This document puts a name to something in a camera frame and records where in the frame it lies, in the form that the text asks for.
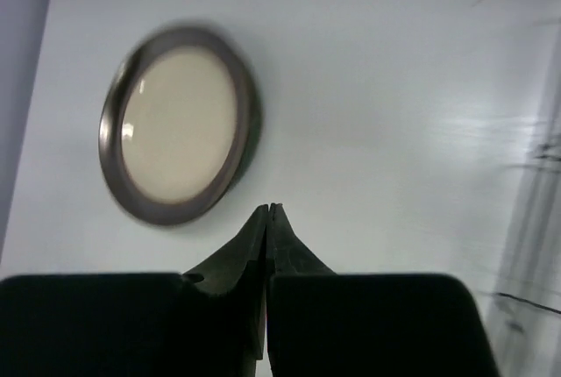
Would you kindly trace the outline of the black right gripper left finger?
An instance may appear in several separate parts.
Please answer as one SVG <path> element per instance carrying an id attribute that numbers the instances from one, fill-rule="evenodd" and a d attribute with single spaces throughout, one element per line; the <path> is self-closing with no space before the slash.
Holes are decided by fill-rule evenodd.
<path id="1" fill-rule="evenodd" d="M 263 356 L 267 208 L 179 273 L 1 282 L 4 376 L 252 376 Z"/>

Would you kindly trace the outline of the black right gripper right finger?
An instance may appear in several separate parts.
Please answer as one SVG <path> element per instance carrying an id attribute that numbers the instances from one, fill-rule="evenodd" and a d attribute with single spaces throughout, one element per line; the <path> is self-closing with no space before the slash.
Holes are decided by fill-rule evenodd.
<path id="1" fill-rule="evenodd" d="M 268 356 L 276 376 L 496 376 L 479 311 L 448 274 L 336 274 L 283 207 L 266 226 Z"/>

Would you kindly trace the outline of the dark rim cream plate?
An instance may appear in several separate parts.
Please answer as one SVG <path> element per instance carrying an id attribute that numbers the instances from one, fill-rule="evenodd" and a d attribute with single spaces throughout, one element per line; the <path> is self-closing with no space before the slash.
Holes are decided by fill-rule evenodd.
<path id="1" fill-rule="evenodd" d="M 103 178 L 146 224 L 196 220 L 252 162 L 263 126 L 256 82 L 222 28 L 165 25 L 126 55 L 98 128 Z"/>

